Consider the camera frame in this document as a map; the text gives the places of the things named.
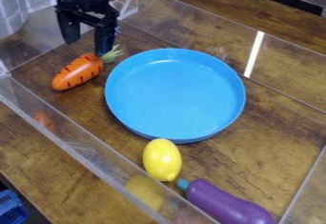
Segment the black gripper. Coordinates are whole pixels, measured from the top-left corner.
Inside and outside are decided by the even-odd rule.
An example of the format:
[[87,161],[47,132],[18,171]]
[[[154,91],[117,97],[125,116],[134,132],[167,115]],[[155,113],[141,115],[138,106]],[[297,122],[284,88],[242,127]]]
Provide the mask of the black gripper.
[[[110,5],[111,0],[56,0],[56,15],[63,39],[67,44],[80,38],[80,22],[90,26],[98,23],[90,12],[102,14],[107,19],[117,19],[119,12]],[[95,55],[102,56],[114,49],[121,27],[95,28]]]

